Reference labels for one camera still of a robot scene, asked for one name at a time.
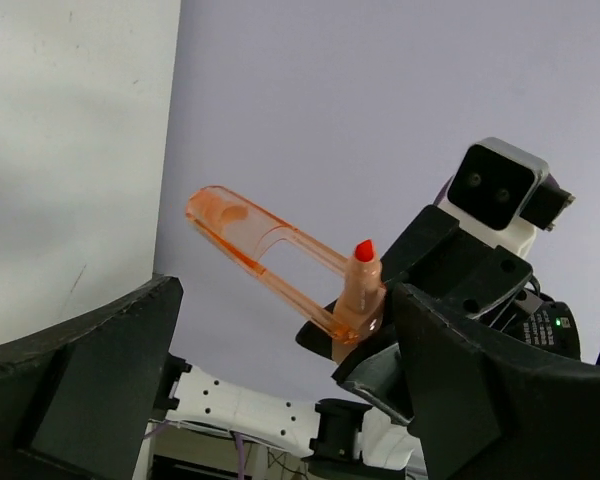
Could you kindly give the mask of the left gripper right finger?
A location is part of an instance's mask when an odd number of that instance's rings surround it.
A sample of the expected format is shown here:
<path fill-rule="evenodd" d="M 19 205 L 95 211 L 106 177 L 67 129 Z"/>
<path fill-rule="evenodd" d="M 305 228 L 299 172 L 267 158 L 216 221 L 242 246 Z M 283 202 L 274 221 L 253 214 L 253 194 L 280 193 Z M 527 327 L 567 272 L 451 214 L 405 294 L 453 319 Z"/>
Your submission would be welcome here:
<path fill-rule="evenodd" d="M 415 425 L 429 478 L 600 479 L 600 366 L 492 332 L 497 422 Z"/>

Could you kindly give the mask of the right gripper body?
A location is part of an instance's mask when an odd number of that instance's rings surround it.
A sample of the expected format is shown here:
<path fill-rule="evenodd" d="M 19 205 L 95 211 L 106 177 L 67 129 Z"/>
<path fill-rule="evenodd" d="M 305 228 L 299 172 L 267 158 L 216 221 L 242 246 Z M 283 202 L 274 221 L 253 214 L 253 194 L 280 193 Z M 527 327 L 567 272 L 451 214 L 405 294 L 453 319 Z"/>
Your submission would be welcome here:
<path fill-rule="evenodd" d="M 534 289 L 523 288 L 506 305 L 492 310 L 489 327 L 538 349 L 580 359 L 579 334 L 570 308 Z"/>

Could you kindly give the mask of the orange correction tape dispenser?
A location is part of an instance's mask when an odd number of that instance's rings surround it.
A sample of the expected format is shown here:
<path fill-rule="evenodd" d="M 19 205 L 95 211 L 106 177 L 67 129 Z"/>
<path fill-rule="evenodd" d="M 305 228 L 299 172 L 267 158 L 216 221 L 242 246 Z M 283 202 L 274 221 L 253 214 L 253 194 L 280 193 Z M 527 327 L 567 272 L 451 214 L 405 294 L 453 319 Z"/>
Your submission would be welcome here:
<path fill-rule="evenodd" d="M 332 340 L 356 345 L 382 326 L 387 288 L 372 240 L 339 253 L 223 186 L 196 191 L 185 215 L 210 243 Z"/>

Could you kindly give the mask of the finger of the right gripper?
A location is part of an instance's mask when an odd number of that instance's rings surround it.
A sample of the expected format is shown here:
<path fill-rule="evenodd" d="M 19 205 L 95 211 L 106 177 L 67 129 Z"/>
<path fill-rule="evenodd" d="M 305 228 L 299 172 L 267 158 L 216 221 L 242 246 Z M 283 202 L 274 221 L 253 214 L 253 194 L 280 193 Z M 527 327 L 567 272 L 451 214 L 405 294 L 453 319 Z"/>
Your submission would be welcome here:
<path fill-rule="evenodd" d="M 493 425 L 480 316 L 508 306 L 531 278 L 529 263 L 502 247 L 453 254 L 405 275 L 389 293 L 389 323 L 364 341 L 333 378 L 399 425 Z"/>
<path fill-rule="evenodd" d="M 381 280 L 387 289 L 405 280 L 416 265 L 431 257 L 458 229 L 458 219 L 438 206 L 425 206 L 381 257 Z M 311 322 L 300 328 L 295 341 L 316 355 L 331 357 L 332 338 Z"/>

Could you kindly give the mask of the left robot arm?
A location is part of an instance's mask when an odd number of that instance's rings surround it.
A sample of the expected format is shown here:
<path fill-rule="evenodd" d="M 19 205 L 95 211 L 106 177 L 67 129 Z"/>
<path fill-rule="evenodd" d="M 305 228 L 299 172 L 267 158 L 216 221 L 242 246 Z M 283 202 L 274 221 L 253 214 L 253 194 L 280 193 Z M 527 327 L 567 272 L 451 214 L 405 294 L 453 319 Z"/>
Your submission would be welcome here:
<path fill-rule="evenodd" d="M 0 479 L 128 479 L 154 419 L 244 434 L 334 479 L 401 478 L 413 450 L 431 479 L 600 479 L 600 364 L 475 320 L 520 289 L 507 273 L 444 296 L 398 283 L 389 326 L 335 372 L 363 402 L 312 404 L 171 356 L 182 288 L 152 280 L 0 345 Z"/>

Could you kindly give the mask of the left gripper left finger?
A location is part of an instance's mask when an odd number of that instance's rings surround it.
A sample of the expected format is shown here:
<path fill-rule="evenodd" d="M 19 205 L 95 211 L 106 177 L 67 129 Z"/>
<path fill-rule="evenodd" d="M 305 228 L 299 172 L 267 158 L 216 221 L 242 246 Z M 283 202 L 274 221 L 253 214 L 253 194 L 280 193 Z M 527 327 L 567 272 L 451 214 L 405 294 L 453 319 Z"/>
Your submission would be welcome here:
<path fill-rule="evenodd" d="M 183 296 L 156 277 L 0 345 L 0 479 L 130 479 Z"/>

